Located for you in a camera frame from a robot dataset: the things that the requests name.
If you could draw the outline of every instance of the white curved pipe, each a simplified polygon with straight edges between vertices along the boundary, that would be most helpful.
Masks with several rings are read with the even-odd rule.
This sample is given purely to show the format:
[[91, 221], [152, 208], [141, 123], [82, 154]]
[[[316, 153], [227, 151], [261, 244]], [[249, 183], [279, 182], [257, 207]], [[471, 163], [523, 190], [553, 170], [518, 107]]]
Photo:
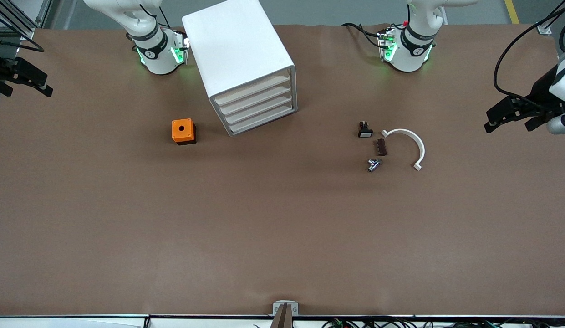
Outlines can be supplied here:
[[405, 134], [416, 141], [418, 148], [420, 149], [420, 158], [414, 164], [414, 168], [419, 171], [422, 168], [422, 166], [420, 166], [420, 162], [422, 162], [424, 155], [426, 154], [426, 147], [424, 147], [424, 142], [422, 141], [422, 139], [420, 139], [417, 134], [411, 132], [409, 129], [393, 129], [390, 132], [386, 130], [382, 131], [382, 135], [384, 135], [384, 137], [387, 137], [393, 133]]

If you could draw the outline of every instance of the white plastic drawer unit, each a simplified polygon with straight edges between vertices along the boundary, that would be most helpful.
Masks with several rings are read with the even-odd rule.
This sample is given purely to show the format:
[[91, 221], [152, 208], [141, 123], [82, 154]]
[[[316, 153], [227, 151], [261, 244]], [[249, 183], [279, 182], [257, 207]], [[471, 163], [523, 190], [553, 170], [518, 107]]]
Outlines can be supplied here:
[[258, 0], [183, 17], [205, 91], [229, 135], [297, 110], [295, 65]]

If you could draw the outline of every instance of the orange box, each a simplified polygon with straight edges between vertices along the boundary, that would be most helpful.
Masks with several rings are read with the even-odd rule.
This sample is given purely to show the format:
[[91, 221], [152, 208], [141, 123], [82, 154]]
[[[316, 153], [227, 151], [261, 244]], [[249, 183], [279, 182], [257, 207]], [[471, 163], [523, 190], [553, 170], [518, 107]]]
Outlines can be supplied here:
[[174, 120], [172, 123], [173, 141], [178, 145], [190, 145], [197, 143], [195, 124], [190, 118]]

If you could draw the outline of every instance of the white bracket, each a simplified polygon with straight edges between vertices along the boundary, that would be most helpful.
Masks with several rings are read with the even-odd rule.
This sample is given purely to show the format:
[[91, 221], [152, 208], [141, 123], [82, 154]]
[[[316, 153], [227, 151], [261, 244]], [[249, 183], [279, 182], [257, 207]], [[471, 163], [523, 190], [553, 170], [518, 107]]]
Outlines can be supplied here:
[[538, 32], [540, 35], [551, 35], [551, 28], [547, 24], [542, 24], [538, 26]]
[[387, 137], [393, 133], [405, 134], [416, 141], [418, 149], [420, 149], [420, 158], [418, 158], [418, 161], [414, 164], [414, 168], [418, 171], [421, 170], [422, 166], [420, 165], [420, 162], [422, 162], [422, 159], [424, 159], [424, 155], [426, 154], [426, 147], [424, 147], [424, 142], [422, 141], [422, 139], [420, 139], [417, 134], [411, 132], [409, 129], [393, 129], [390, 132], [386, 130], [382, 131], [382, 135], [384, 135], [384, 137]]
[[291, 311], [292, 316], [299, 315], [299, 303], [298, 302], [281, 300], [281, 301], [276, 301], [276, 302], [274, 302], [274, 304], [272, 304], [272, 315], [273, 316], [276, 315], [276, 311], [278, 311], [278, 307], [281, 307], [282, 305], [284, 305], [284, 303], [288, 303], [288, 307], [290, 307], [291, 310], [292, 310]]

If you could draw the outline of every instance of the gray floor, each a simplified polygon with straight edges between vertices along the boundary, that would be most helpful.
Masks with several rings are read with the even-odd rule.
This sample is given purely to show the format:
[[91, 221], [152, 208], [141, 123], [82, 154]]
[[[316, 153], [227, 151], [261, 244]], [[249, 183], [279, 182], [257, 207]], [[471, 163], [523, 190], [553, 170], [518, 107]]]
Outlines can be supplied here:
[[[184, 15], [222, 0], [164, 0], [163, 10], [171, 25], [182, 26]], [[374, 25], [407, 18], [403, 0], [261, 0], [273, 24], [340, 25], [347, 21]], [[109, 17], [91, 10], [83, 0], [61, 0], [53, 15], [55, 29], [120, 29]], [[503, 0], [481, 0], [464, 8], [448, 8], [451, 24], [510, 23]]]
[[[513, 0], [515, 11], [521, 23], [536, 23], [546, 17], [561, 0]], [[565, 13], [551, 25], [552, 36], [557, 42], [561, 29], [565, 24]]]

